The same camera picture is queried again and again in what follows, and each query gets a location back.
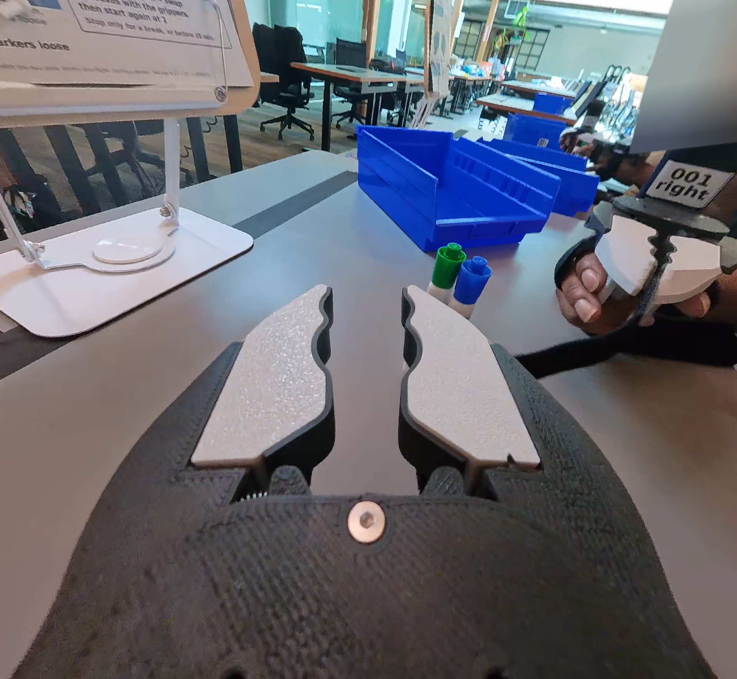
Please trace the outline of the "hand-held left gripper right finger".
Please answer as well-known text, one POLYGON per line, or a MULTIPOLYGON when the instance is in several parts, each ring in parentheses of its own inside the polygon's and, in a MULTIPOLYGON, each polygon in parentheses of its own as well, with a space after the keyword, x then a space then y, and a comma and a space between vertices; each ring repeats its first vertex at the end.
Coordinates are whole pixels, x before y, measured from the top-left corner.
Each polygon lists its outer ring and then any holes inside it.
POLYGON ((425 488, 440 467, 477 490, 491 469, 536 472, 540 454, 492 344, 469 320, 415 285, 402 290, 398 443, 425 488))

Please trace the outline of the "white printed sign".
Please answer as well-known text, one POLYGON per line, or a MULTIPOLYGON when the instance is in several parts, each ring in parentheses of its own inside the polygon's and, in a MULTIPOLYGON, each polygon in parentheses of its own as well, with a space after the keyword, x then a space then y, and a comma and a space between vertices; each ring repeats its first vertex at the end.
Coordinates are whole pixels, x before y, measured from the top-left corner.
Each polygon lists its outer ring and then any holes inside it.
POLYGON ((236 115, 259 68, 245 0, 2 0, 4 128, 236 115))

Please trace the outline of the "wooden desk black legs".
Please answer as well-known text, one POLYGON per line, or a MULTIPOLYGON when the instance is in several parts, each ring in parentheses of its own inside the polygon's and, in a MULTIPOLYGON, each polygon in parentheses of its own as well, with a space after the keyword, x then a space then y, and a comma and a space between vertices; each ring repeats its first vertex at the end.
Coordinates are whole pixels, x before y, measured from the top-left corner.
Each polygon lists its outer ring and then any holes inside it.
POLYGON ((24 233, 165 192, 162 120, 2 128, 2 197, 24 233))
POLYGON ((369 98, 368 122, 375 125, 380 115, 383 94, 405 94, 410 102, 413 94, 424 93, 424 82, 419 75, 383 72, 371 68, 291 62, 290 66, 324 84, 321 112, 321 149, 330 152, 332 136, 332 95, 336 84, 358 84, 359 94, 369 98))

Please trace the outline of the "blue dry-erase marker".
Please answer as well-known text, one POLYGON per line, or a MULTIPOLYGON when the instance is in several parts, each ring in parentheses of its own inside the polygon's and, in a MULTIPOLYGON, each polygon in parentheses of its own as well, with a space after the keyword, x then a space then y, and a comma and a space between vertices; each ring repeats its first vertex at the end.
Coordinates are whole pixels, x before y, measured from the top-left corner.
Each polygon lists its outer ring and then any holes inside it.
POLYGON ((492 269, 485 257, 474 256, 463 261, 448 307, 466 320, 471 319, 475 305, 491 276, 492 269))

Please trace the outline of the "green dry-erase marker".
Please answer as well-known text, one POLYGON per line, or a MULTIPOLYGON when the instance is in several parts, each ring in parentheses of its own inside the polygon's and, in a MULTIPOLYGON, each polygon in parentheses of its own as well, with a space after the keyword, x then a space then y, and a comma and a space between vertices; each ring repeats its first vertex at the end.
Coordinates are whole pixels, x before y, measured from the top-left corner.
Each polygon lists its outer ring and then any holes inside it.
POLYGON ((440 247, 436 253, 435 265, 428 284, 428 295, 448 305, 453 296, 458 274, 465 261, 466 253, 457 242, 450 242, 440 247))

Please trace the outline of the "person's right hand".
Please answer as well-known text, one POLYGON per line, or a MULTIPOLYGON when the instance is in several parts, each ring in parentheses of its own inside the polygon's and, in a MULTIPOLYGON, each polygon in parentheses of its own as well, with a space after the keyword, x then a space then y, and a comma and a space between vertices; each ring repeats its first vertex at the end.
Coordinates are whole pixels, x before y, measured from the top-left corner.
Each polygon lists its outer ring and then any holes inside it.
MULTIPOLYGON (((595 253, 578 258, 557 288, 559 309, 566 320, 594 335, 611 333, 631 317, 638 300, 630 295, 603 300, 608 276, 595 253)), ((720 277, 705 291, 672 306, 679 315, 705 318, 714 311, 718 297, 732 284, 732 277, 720 277)))

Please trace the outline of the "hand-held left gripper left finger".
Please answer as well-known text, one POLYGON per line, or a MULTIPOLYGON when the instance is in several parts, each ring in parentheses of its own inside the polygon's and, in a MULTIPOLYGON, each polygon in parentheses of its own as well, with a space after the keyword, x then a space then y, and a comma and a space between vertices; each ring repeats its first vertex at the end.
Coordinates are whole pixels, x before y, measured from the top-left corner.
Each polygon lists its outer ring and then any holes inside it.
POLYGON ((333 293, 316 285, 245 337, 190 459, 200 469, 312 473, 335 445, 333 293))

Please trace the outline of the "white stand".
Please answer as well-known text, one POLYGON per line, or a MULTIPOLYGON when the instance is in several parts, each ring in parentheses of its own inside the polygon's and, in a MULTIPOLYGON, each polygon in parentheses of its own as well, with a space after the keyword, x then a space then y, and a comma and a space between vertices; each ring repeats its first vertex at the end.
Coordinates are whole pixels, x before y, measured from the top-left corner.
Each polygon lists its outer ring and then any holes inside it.
POLYGON ((253 237, 180 206, 180 125, 164 120, 163 203, 42 242, 2 199, 13 250, 1 258, 1 312, 43 338, 87 333, 253 248, 253 237))

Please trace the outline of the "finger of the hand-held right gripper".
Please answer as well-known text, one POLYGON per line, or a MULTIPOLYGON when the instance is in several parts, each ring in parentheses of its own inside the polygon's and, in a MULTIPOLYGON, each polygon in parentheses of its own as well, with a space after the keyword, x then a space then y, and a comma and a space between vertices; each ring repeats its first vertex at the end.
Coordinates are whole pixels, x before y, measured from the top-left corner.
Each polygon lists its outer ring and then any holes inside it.
POLYGON ((657 236, 651 226, 614 215, 610 230, 595 248, 607 280, 630 296, 640 294, 657 266, 653 243, 657 236))
POLYGON ((711 285, 722 274, 718 244, 690 237, 673 236, 674 250, 659 282, 657 305, 675 305, 711 285))

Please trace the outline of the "hanging cardboard sign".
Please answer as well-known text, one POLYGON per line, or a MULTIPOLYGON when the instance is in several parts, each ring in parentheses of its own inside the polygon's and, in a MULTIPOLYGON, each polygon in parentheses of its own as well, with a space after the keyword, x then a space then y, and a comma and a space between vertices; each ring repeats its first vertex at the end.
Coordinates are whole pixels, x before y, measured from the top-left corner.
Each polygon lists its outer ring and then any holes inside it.
POLYGON ((449 94, 450 56, 453 45, 455 0, 430 0, 425 46, 425 95, 430 103, 449 94))

